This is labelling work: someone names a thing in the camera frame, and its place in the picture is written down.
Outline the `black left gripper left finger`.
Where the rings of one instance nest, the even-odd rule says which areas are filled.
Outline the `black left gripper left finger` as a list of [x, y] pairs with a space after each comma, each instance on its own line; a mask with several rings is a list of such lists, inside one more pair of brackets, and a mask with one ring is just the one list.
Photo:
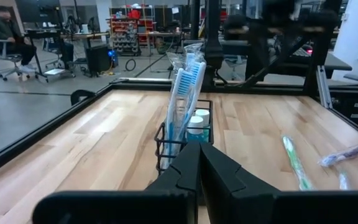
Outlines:
[[199, 142], [190, 142], [177, 155], [168, 169], [153, 181], [146, 190], [188, 190], [196, 192], [200, 186]]

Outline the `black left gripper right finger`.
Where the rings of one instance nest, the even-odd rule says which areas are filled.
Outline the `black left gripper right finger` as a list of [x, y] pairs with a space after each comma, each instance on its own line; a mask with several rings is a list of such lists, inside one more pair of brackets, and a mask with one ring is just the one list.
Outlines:
[[201, 144], [201, 185], [211, 223], [272, 223], [278, 189], [214, 146]]

